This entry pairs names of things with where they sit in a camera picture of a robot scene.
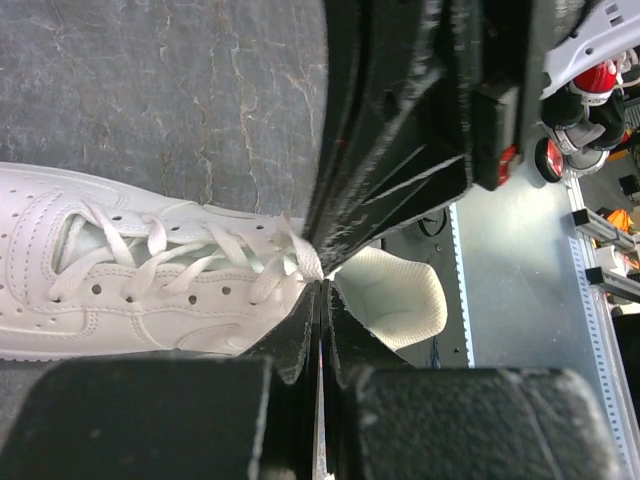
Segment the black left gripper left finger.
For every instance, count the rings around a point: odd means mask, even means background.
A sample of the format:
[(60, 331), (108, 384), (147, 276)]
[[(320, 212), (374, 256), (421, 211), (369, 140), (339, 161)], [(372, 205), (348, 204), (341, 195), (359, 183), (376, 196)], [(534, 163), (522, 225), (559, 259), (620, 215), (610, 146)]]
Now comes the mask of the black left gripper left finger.
[(234, 359), (85, 359), (47, 372), (1, 452), (5, 479), (309, 479), (320, 287)]

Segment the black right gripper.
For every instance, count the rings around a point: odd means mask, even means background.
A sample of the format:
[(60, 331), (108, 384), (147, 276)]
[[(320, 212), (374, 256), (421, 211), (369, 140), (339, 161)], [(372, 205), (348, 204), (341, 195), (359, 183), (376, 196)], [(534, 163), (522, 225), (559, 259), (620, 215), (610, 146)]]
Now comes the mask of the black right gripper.
[(540, 103), (639, 41), (635, 1), (327, 1), (328, 88), (305, 238), (329, 273), (495, 188)]

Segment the white sneaker with laces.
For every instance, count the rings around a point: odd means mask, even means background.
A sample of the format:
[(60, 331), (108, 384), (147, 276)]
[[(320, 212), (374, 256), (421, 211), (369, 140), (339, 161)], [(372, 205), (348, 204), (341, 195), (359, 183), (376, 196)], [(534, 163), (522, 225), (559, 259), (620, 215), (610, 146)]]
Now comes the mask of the white sneaker with laces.
[(166, 197), (68, 170), (1, 167), (1, 356), (161, 350), (234, 357), (336, 280), (392, 350), (447, 321), (435, 270), (376, 247), (321, 265), (302, 223)]

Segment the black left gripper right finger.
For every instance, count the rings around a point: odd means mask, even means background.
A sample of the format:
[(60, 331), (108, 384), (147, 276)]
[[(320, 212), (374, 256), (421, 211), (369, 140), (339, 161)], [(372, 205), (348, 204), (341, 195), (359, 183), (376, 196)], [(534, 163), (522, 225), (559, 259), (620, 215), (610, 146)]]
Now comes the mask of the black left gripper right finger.
[(590, 385), (566, 369), (418, 368), (323, 285), (327, 460), (337, 479), (621, 479)]

